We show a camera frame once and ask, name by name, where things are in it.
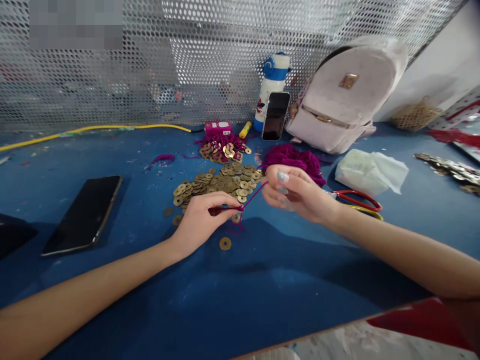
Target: white wall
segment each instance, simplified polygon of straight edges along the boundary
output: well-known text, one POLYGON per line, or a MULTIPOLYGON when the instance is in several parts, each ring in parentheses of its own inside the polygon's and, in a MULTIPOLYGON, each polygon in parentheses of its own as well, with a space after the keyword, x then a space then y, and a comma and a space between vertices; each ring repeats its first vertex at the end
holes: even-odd
POLYGON ((430 96, 448 109, 480 84, 480 1, 470 0, 405 71, 374 121, 430 96))

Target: phone screen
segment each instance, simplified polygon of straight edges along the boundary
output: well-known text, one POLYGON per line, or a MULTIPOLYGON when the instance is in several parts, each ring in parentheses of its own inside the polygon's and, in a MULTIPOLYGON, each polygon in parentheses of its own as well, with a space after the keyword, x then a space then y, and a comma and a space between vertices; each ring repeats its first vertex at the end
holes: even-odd
POLYGON ((289 102, 290 94, 288 92, 272 92, 270 94, 261 135, 263 140, 280 140, 289 102))
POLYGON ((121 183, 120 176, 87 180, 46 243, 41 255, 65 253, 95 244, 121 183))

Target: scissors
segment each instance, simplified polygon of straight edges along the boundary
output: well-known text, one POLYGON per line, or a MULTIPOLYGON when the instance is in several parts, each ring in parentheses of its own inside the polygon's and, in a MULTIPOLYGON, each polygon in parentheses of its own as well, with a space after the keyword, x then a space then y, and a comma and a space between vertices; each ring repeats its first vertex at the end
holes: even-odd
POLYGON ((345 204, 348 207, 351 207, 352 209, 361 211, 362 213, 367 213, 369 215, 372 215, 374 218, 377 218, 378 220, 381 220, 381 221, 384 220, 382 215, 379 214, 379 212, 381 212, 382 209, 383 209, 382 205, 378 201, 376 201, 374 198, 368 196, 367 194, 365 194, 363 192, 356 191, 356 190, 337 190, 337 191, 332 191, 332 192, 327 191, 327 193, 334 199, 339 198, 339 199, 342 199, 344 201, 347 201, 349 203, 354 204, 354 205, 345 204), (354 198, 346 196, 345 194, 358 195, 358 196, 364 198, 365 200, 368 200, 369 202, 371 202, 373 206, 368 205, 364 202, 355 200, 354 198))

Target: painted fingernail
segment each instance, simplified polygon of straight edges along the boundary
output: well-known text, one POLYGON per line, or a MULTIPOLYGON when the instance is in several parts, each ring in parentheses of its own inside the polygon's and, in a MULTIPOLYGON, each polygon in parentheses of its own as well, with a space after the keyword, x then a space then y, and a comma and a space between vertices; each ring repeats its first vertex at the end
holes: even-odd
POLYGON ((289 212, 294 211, 294 207, 292 206, 292 203, 290 202, 290 200, 288 200, 287 198, 284 198, 282 201, 285 204, 285 209, 287 209, 289 212))
POLYGON ((289 181, 289 176, 286 173, 284 173, 283 171, 278 171, 276 173, 276 177, 277 177, 279 182, 284 183, 284 184, 289 181))
POLYGON ((283 195, 288 195, 288 194, 289 194, 288 189, 287 189, 286 187, 284 187, 284 186, 280 186, 280 187, 278 188, 278 191, 281 192, 283 195))

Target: blue table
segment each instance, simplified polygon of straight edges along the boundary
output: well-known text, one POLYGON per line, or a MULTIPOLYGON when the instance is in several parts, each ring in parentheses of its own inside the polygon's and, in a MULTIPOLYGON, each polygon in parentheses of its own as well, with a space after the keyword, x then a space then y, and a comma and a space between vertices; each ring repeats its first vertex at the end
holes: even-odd
MULTIPOLYGON (((170 236, 175 230, 172 217, 163 217, 162 211, 173 206, 173 190, 200 172, 220 168, 182 157, 197 153, 194 140, 202 136, 175 129, 106 131, 11 152, 12 159, 0 166, 0 213, 27 220, 39 234, 0 261, 0 307, 170 236), (176 160, 145 170, 151 159, 165 153, 176 160), (124 183, 100 243, 87 251, 41 258, 83 182, 111 175, 121 175, 124 183)), ((3 134, 0 144, 24 137, 3 134)), ((275 143, 257 137, 248 145, 265 154, 275 143)), ((479 199, 412 155, 425 152, 475 164, 427 135, 383 124, 375 136, 352 147, 386 149, 384 154, 410 169, 402 195, 388 191, 377 196, 387 222, 480 259, 479 199)), ((244 164, 254 164, 254 154, 246 155, 244 164)), ((333 178, 334 168, 324 166, 322 171, 328 186, 339 190, 343 187, 333 178)), ((270 208, 261 196, 248 206, 243 226, 248 232, 239 236, 222 226, 192 256, 113 304, 48 358, 226 359, 431 296, 330 231, 270 208), (219 248, 225 235, 232 240, 229 251, 219 248)))

